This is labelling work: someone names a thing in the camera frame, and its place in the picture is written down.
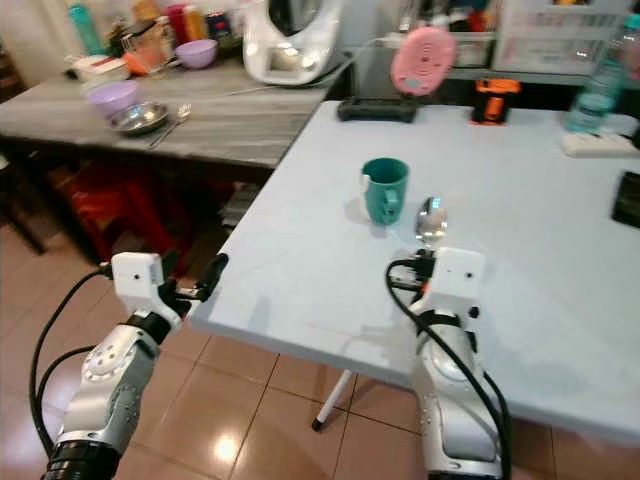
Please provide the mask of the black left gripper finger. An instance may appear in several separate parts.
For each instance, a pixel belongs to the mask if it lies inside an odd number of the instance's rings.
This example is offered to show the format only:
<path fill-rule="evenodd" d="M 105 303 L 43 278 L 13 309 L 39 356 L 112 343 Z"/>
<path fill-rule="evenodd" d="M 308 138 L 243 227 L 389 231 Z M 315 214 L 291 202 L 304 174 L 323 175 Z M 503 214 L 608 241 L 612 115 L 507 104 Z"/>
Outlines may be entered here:
<path fill-rule="evenodd" d="M 228 253 L 220 252 L 207 265 L 204 275 L 202 275 L 202 301 L 209 300 L 211 293 L 218 287 L 221 274 L 227 268 L 229 261 Z"/>

